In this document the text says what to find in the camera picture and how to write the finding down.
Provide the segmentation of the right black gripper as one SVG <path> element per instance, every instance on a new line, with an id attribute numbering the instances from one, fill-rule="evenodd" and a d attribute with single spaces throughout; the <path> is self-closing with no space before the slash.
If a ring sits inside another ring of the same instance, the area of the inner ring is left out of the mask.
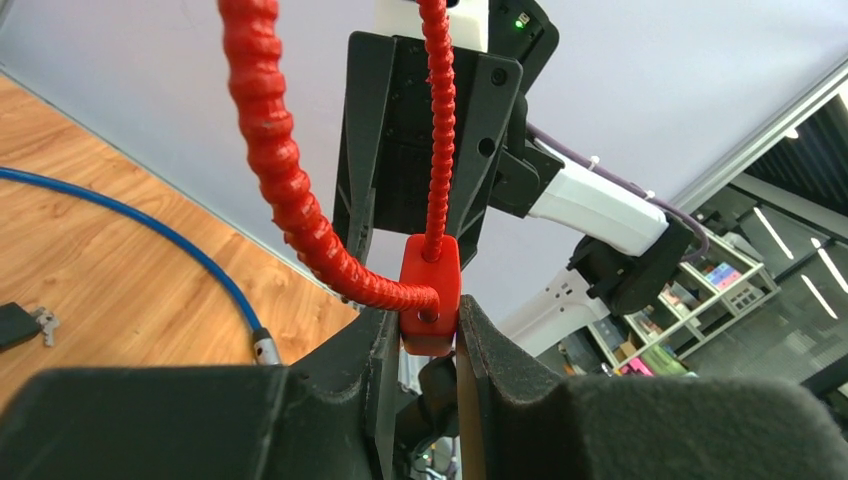
<path id="1" fill-rule="evenodd" d="M 425 230 L 433 148 L 427 62 L 420 39 L 362 31 L 348 39 L 332 225 L 362 264 L 374 227 L 407 235 Z M 450 235 L 466 267 L 478 251 L 522 66 L 487 53 L 461 62 L 470 70 L 458 76 Z"/>

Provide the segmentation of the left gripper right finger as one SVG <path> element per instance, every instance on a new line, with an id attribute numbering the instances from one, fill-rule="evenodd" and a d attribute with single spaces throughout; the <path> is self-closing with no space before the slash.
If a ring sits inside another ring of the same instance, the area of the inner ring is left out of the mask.
<path id="1" fill-rule="evenodd" d="M 467 479 L 843 479 L 824 406 L 783 381 L 562 376 L 471 296 L 456 347 Z"/>

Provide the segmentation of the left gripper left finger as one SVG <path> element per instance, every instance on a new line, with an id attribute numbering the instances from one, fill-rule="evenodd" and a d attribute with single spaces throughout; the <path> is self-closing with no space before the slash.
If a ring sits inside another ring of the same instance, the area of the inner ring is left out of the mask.
<path id="1" fill-rule="evenodd" d="M 5 479 L 387 479 L 399 332 L 365 309 L 290 366 L 63 368 L 1 416 Z"/>

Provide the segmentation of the red cable lock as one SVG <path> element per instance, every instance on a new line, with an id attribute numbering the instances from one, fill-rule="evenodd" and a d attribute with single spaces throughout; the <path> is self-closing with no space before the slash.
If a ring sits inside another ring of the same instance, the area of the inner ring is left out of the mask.
<path id="1" fill-rule="evenodd" d="M 286 80 L 279 69 L 283 43 L 275 31 L 275 1 L 221 1 L 223 49 L 229 92 L 247 145 L 247 162 L 302 263 L 335 292 L 359 304 L 400 314 L 405 350 L 445 356 L 458 326 L 461 290 L 459 247 L 446 232 L 455 151 L 454 54 L 449 42 L 425 38 L 434 140 L 425 231 L 406 241 L 399 280 L 370 271 L 343 247 L 311 193 L 292 137 Z"/>

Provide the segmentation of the black cable lock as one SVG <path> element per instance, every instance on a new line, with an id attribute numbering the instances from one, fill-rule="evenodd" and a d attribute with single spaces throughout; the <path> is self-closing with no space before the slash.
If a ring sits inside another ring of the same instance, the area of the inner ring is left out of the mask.
<path id="1" fill-rule="evenodd" d="M 42 332 L 40 324 L 14 302 L 1 306 L 1 351 L 8 351 L 28 342 Z"/>

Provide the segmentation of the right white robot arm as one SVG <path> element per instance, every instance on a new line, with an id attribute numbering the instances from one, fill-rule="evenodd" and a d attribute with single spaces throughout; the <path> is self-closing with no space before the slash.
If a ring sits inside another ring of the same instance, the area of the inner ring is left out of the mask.
<path id="1" fill-rule="evenodd" d="M 552 221 L 582 233 L 545 290 L 501 323 L 530 355 L 608 315 L 651 303 L 699 232 L 694 222 L 527 121 L 526 95 L 559 42 L 533 1 L 449 1 L 458 88 L 446 232 L 461 265 L 485 214 Z M 413 1 L 382 1 L 373 32 L 350 35 L 332 224 L 365 260 L 375 230 L 424 230 L 432 138 L 424 35 Z"/>

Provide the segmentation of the colourful background boxes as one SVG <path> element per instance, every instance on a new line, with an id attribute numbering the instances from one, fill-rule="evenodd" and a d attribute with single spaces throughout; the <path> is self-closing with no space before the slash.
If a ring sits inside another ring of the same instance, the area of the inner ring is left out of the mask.
<path id="1" fill-rule="evenodd" d="M 685 375 L 684 360 L 779 292 L 761 262 L 682 263 L 641 310 L 598 320 L 556 346 L 567 374 Z"/>

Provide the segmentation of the aluminium frame rails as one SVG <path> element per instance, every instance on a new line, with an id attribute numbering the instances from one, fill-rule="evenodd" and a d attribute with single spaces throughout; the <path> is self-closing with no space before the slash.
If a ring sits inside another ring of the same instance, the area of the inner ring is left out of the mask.
<path id="1" fill-rule="evenodd" d="M 835 97 L 846 82 L 847 56 L 844 56 L 825 75 L 794 96 L 716 164 L 699 175 L 673 198 L 672 203 L 685 212 L 692 212 L 783 139 L 791 127 L 802 123 Z"/>

